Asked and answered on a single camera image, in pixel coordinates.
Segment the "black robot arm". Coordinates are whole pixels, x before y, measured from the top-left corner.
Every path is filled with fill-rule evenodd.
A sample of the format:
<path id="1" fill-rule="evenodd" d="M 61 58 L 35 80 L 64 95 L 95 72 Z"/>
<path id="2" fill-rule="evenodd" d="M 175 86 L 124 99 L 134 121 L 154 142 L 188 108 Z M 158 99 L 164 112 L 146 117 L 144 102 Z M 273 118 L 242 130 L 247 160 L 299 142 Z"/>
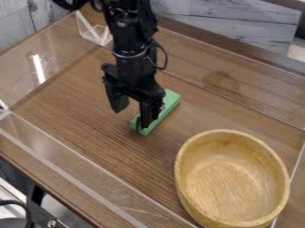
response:
<path id="1" fill-rule="evenodd" d="M 115 63 L 101 65 L 103 84 L 113 112 L 125 109 L 132 100 L 139 103 L 138 127 L 150 127 L 158 120 L 166 96 L 155 80 L 159 70 L 158 51 L 162 45 L 154 35 L 158 18 L 150 0 L 51 0 L 68 11 L 88 4 L 104 17 L 113 38 Z"/>

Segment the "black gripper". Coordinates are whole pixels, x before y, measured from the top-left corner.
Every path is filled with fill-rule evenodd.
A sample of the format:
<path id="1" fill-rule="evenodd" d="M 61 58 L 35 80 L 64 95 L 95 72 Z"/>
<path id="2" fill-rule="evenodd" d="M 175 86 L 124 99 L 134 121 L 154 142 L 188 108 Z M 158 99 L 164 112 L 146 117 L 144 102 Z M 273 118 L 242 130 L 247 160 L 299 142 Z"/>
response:
<path id="1" fill-rule="evenodd" d="M 129 104 L 128 99 L 139 102 L 136 131 L 142 131 L 158 119 L 166 93 L 155 79 L 158 51 L 144 50 L 140 53 L 112 51 L 112 54 L 115 64 L 101 65 L 105 95 L 115 113 L 125 109 Z"/>

